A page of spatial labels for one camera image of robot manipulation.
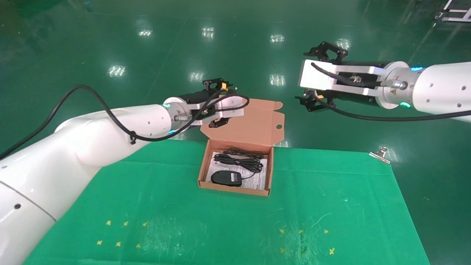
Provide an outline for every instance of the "open cardboard box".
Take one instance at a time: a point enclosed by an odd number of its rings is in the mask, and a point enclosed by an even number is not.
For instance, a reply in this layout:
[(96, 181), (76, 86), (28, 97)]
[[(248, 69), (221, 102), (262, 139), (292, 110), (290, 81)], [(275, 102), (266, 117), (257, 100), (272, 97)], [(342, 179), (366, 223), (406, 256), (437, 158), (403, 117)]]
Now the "open cardboard box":
[[(244, 108), (244, 116), (230, 118), (229, 122), (219, 128), (201, 126), (201, 131), (209, 137), (204, 151), (203, 162), (198, 176), (201, 188), (231, 191), (252, 195), (268, 196), (273, 175), (273, 145), (284, 139), (284, 114), (276, 112), (283, 103), (278, 101), (250, 99)], [(222, 152), (231, 147), (246, 151), (267, 153), (267, 175), (264, 190), (253, 190), (241, 187), (229, 187), (206, 182), (213, 152)]]

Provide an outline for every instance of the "glossy floor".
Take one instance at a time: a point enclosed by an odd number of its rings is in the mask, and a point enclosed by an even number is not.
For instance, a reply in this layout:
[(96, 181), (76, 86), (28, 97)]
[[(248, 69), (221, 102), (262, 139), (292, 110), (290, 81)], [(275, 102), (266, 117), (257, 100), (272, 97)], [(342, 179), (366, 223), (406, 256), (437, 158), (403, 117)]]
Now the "glossy floor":
[[(321, 41), (349, 60), (410, 65), (471, 60), (471, 25), (432, 17), (423, 0), (0, 0), (0, 124), (3, 150), (36, 128), (73, 85), (113, 108), (161, 103), (223, 77), (251, 98), (284, 103), (285, 147), (390, 149), (394, 173), (432, 264), (471, 260), (469, 135), (455, 120), (375, 123), (308, 113), (293, 98), (303, 52)], [(351, 102), (379, 116), (416, 115)], [(67, 101), (36, 140), (70, 117), (100, 110), (87, 93)], [(204, 141), (198, 130), (178, 139)]]

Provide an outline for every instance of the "green mat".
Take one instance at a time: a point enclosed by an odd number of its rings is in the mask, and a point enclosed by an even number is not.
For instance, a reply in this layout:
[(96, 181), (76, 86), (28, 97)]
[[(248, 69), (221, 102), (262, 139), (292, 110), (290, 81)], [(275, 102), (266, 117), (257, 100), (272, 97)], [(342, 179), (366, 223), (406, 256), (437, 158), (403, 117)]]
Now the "green mat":
[(167, 140), (103, 168), (25, 264), (429, 264), (368, 154), (276, 148), (266, 198), (199, 188), (204, 148)]

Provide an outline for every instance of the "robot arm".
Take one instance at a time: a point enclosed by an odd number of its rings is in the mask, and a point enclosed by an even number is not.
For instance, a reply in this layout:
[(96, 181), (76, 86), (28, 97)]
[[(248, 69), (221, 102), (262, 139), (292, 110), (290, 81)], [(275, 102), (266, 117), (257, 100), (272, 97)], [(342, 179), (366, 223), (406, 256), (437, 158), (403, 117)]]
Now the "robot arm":
[[(211, 99), (220, 89), (235, 92), (228, 89), (230, 84), (217, 79), (205, 85), (201, 92), (169, 98), (161, 105), (111, 112), (140, 138), (153, 139), (207, 123), (222, 126), (229, 118), (244, 115), (245, 96)], [(99, 111), (69, 119), (52, 135), (0, 160), (0, 264), (21, 264), (102, 167), (147, 144), (130, 139), (105, 111)]]
[[(337, 58), (330, 60), (327, 50), (333, 50)], [(471, 62), (424, 68), (400, 61), (343, 61), (348, 52), (327, 42), (305, 55), (319, 59), (305, 60), (301, 68), (299, 85), (308, 97), (297, 98), (309, 111), (334, 107), (333, 100), (339, 98), (386, 109), (404, 106), (437, 115), (454, 114), (449, 117), (471, 122), (471, 113), (464, 112), (471, 108), (471, 91), (467, 89), (471, 88)], [(327, 106), (315, 100), (314, 91), (327, 99)]]

